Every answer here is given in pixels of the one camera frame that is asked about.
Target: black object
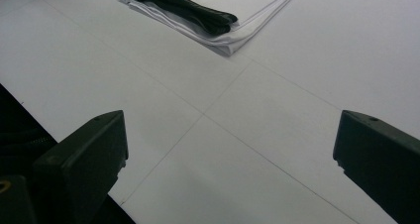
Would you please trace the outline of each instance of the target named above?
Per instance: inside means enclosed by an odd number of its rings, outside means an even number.
[[[0,223],[134,224],[107,195],[127,158],[122,111],[58,144],[0,84]]]
[[[55,223],[89,223],[128,158],[124,114],[98,116],[34,162]]]
[[[420,223],[420,141],[365,114],[343,111],[334,160],[400,224]]]
[[[0,223],[38,223],[24,177],[0,176],[0,218]]]
[[[191,0],[147,0],[163,10],[169,11],[199,26],[211,36],[219,36],[231,31],[230,25],[238,18],[230,13],[203,7]]]

